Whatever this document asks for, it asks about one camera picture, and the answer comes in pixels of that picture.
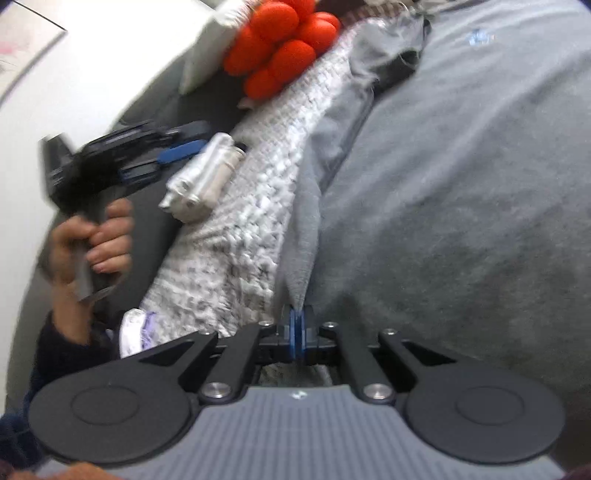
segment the hand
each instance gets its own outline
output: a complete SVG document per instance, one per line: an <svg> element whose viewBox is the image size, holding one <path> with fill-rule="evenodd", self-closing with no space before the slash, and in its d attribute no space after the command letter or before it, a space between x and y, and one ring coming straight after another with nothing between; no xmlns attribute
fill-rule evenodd
<svg viewBox="0 0 591 480"><path fill-rule="evenodd" d="M93 247L86 254L92 269L98 273L124 273L131 267L131 237L134 226L131 202L119 199L111 203L108 220L95 225L74 216L58 225L51 234L50 254L53 271L53 324L67 340L87 345L90 342L92 303L78 301L73 248L77 241L88 241Z"/></svg>
<svg viewBox="0 0 591 480"><path fill-rule="evenodd" d="M76 215L55 228L52 233L51 269L55 283L69 285L75 280L73 245L88 240L92 248L86 259L97 273L124 273L131 267L131 237L134 226L131 202L119 199L107 209L108 220L95 225Z"/></svg>

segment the dark sleeve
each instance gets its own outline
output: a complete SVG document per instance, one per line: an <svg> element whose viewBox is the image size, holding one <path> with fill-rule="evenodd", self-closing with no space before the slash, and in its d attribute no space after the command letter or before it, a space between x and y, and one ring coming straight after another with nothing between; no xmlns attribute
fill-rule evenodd
<svg viewBox="0 0 591 480"><path fill-rule="evenodd" d="M22 411L0 417L0 478L12 469L25 469L43 457L41 448L27 423L28 409L35 394L48 383L112 358L111 342L106 335L93 330L89 345L66 340L54 327L51 313L37 339L31 386Z"/></svg>
<svg viewBox="0 0 591 480"><path fill-rule="evenodd" d="M108 362L112 351L110 340L96 330L90 336L89 345L69 342L54 327L50 313L37 339L28 396L32 398L46 384L60 377Z"/></svg>

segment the black circular pad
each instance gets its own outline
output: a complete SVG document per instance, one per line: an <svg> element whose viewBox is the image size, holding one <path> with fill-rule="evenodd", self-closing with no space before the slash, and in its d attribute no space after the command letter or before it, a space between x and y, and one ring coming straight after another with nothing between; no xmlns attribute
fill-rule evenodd
<svg viewBox="0 0 591 480"><path fill-rule="evenodd" d="M536 457L564 425L560 400L545 386L476 362L441 365L421 376L405 413L427 443L474 463Z"/></svg>
<svg viewBox="0 0 591 480"><path fill-rule="evenodd" d="M191 416L186 393L163 370L113 362L60 378L33 399L31 428L67 460L106 465L156 453Z"/></svg>

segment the orange foam balls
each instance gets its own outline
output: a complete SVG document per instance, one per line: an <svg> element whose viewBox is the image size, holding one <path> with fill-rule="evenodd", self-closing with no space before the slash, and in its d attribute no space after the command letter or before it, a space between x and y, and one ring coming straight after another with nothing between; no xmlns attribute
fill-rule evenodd
<svg viewBox="0 0 591 480"><path fill-rule="evenodd" d="M267 100L278 94L281 87L267 68L257 70L244 81L244 93L253 100Z"/></svg>
<svg viewBox="0 0 591 480"><path fill-rule="evenodd" d="M291 37L299 23L292 7L283 2L268 2L252 14L250 26L262 38L279 42Z"/></svg>
<svg viewBox="0 0 591 480"><path fill-rule="evenodd" d="M273 44L263 40L246 25L240 30L234 45L226 54L223 69L228 75L246 75L265 63L271 57L273 49Z"/></svg>
<svg viewBox="0 0 591 480"><path fill-rule="evenodd" d="M328 12L316 12L311 15L309 20L311 20L312 18L316 18L318 20L324 20L325 22L328 22L333 27L335 27L336 31L340 30L340 21L333 14L330 14Z"/></svg>
<svg viewBox="0 0 591 480"><path fill-rule="evenodd" d="M335 41L336 28L331 23L310 18L295 32L295 38L311 46L316 55L322 55Z"/></svg>
<svg viewBox="0 0 591 480"><path fill-rule="evenodd" d="M269 70L281 83L288 83L314 63L314 49L301 40L286 41L271 57Z"/></svg>
<svg viewBox="0 0 591 480"><path fill-rule="evenodd" d="M306 18L308 18L316 7L316 2L314 0L279 0L290 7L292 7L296 12L297 16L300 17L300 22L303 22Z"/></svg>

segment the gray fabric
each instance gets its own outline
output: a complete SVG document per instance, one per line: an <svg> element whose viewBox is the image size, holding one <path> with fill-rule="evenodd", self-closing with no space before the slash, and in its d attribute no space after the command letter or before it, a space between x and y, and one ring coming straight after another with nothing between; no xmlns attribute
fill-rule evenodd
<svg viewBox="0 0 591 480"><path fill-rule="evenodd" d="M277 271L277 318L283 304L302 308L316 256L321 196L349 152L375 95L414 72L427 30L428 22L422 17L404 17L386 27L365 24L355 37L350 78L304 149Z"/></svg>
<svg viewBox="0 0 591 480"><path fill-rule="evenodd" d="M322 129L351 120L310 138L278 302L305 292L320 321L413 330L589 416L590 85L591 15L576 0L439 14L415 75L330 155L346 158L327 185Z"/></svg>

